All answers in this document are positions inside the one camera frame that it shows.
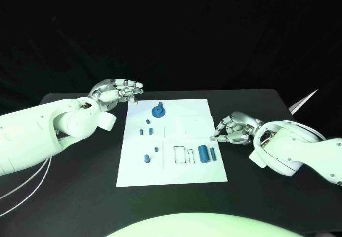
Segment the small blue piece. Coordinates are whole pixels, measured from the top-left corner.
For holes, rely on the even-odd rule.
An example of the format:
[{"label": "small blue piece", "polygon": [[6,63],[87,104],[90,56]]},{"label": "small blue piece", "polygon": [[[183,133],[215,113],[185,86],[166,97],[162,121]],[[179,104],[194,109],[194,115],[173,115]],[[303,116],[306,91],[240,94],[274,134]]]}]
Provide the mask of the small blue piece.
[{"label": "small blue piece", "polygon": [[146,155],[144,155],[144,162],[149,164],[150,161],[152,161],[152,159],[150,159],[149,155],[146,154]]},{"label": "small blue piece", "polygon": [[201,163],[208,163],[211,160],[209,160],[209,154],[208,154],[205,145],[198,147],[198,153],[199,153]]},{"label": "small blue piece", "polygon": [[163,117],[166,110],[163,108],[163,103],[159,102],[159,105],[152,109],[152,115],[157,118]]},{"label": "small blue piece", "polygon": [[217,161],[217,155],[215,155],[214,147],[211,147],[211,155],[212,155],[212,161]]}]

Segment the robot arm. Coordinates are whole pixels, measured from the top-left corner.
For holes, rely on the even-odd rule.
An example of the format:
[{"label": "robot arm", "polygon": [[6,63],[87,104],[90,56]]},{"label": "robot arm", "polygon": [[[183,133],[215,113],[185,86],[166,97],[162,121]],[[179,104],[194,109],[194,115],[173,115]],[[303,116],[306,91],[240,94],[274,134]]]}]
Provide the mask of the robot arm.
[{"label": "robot arm", "polygon": [[[224,128],[228,135],[219,135]],[[261,168],[269,166],[279,174],[292,176],[306,164],[329,182],[342,185],[342,138],[326,140],[316,130],[296,122],[264,124],[234,112],[221,121],[211,140],[243,145],[253,142],[250,159]]]},{"label": "robot arm", "polygon": [[0,176],[23,170],[58,154],[95,132],[110,131],[118,102],[137,104],[143,84],[107,79],[87,97],[65,99],[0,116]]}]

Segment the white cable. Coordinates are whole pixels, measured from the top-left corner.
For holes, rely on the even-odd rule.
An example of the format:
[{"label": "white cable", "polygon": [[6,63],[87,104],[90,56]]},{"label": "white cable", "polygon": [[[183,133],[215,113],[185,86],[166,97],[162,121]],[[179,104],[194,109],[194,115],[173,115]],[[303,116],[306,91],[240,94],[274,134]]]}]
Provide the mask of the white cable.
[{"label": "white cable", "polygon": [[[52,157],[49,158],[49,164],[48,164],[48,168],[46,168],[46,171],[45,171],[45,176],[46,176],[48,171],[49,171],[49,168],[51,168],[51,163],[52,163]],[[0,215],[0,217],[2,217],[3,215],[6,215],[12,210],[15,210],[15,209],[23,204],[23,202],[29,199],[29,197],[32,196],[32,194],[33,194],[35,191],[38,190],[38,188],[39,188],[39,186],[41,186],[41,184],[42,184],[42,182],[43,182],[43,180],[45,180],[45,176],[43,176],[43,178],[42,178],[42,180],[41,180],[41,183],[39,183],[39,185],[36,186],[33,192],[32,192],[30,195],[26,197],[26,199],[20,202],[20,204],[19,204],[17,206],[13,207],[13,209],[10,209],[6,213],[3,213],[3,214]]]},{"label": "white cable", "polygon": [[13,192],[16,192],[16,191],[28,184],[28,182],[32,180],[32,178],[38,175],[39,171],[41,171],[42,168],[45,167],[48,160],[49,160],[49,158],[45,160],[45,163],[43,163],[43,165],[41,166],[38,172],[36,172],[36,173],[30,176],[30,178],[22,183],[22,185],[19,185],[7,194],[4,194],[4,195],[0,197],[0,200],[2,200],[6,196],[9,196]]}]

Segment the black table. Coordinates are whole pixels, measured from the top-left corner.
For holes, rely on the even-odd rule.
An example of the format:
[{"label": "black table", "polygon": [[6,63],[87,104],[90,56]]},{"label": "black table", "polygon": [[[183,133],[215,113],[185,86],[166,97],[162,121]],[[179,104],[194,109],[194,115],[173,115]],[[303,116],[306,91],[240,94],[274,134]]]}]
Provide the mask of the black table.
[{"label": "black table", "polygon": [[[85,94],[49,94],[42,103]],[[140,100],[208,99],[215,125],[234,111],[264,122],[292,120],[273,90],[146,92]],[[127,103],[111,110],[113,131],[94,135],[54,157],[46,180],[26,203],[0,218],[0,235],[103,237],[147,218],[183,212],[244,216],[299,233],[342,230],[342,192],[303,166],[293,177],[261,169],[248,159],[253,146],[219,143],[228,182],[116,187]],[[39,166],[0,177],[0,195]],[[42,175],[0,201],[0,209],[26,197]]]}]

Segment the black backdrop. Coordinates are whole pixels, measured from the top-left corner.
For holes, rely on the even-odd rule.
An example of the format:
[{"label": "black backdrop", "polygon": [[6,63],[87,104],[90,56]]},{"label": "black backdrop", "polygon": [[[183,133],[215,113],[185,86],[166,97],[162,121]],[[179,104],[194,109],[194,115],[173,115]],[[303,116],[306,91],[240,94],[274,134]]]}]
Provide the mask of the black backdrop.
[{"label": "black backdrop", "polygon": [[339,76],[341,23],[332,1],[3,0],[0,114],[105,78],[147,91],[273,88],[290,106]]}]

